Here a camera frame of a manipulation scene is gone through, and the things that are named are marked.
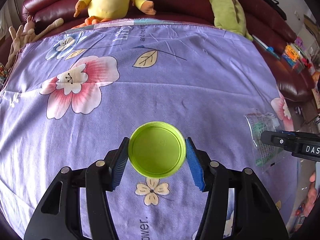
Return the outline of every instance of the green lid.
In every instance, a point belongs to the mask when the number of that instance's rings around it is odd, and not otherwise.
[[[162,179],[175,172],[186,158],[186,143],[177,128],[165,122],[148,122],[130,137],[128,156],[145,177]]]

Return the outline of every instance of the leather sofa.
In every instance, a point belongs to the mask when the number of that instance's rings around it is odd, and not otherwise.
[[[21,22],[32,15],[36,23],[36,32],[41,32],[50,23],[62,17],[65,24],[53,30],[49,35],[60,33],[84,22],[88,16],[86,10],[77,18],[73,17],[74,7],[78,0],[25,0],[23,3]],[[161,20],[176,20],[191,23],[213,25],[214,15],[209,0],[152,0],[157,14],[146,16],[135,7],[130,7],[127,18],[152,17]],[[239,0],[247,20],[250,34],[257,36],[265,44],[274,48],[281,55],[287,42],[294,42],[296,34],[287,23],[263,0]],[[10,51],[11,38],[0,47],[0,62],[6,63]],[[288,103],[301,105],[312,98],[311,89],[314,82],[307,69],[300,74],[295,73],[283,60],[277,60],[260,45],[255,43],[258,51],[268,64],[275,77],[280,91]]]

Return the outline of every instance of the yellow plush belly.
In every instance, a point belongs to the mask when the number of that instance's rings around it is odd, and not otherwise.
[[[130,0],[91,0],[89,16],[102,19],[121,19],[126,16]]]

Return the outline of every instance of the green crocodile plush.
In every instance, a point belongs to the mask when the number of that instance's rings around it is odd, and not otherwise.
[[[246,28],[244,11],[238,0],[209,0],[214,14],[214,26],[237,33],[253,41]]]

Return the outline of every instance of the metal pin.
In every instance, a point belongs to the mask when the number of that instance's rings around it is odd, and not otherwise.
[[[248,175],[251,175],[251,174],[252,174],[252,170],[249,169],[249,168],[245,168],[245,169],[244,169],[244,172],[245,172],[246,174],[248,174]]]
[[[70,171],[69,167],[63,167],[61,169],[61,173],[65,174],[65,173],[68,173]]]
[[[212,162],[210,162],[210,166],[214,167],[214,168],[217,168],[219,166],[219,163],[216,162],[216,161],[212,161]]]
[[[97,161],[96,162],[96,166],[97,167],[102,167],[103,165],[105,165],[106,163],[104,162],[104,161],[102,161],[102,160],[99,160],[99,161]]]

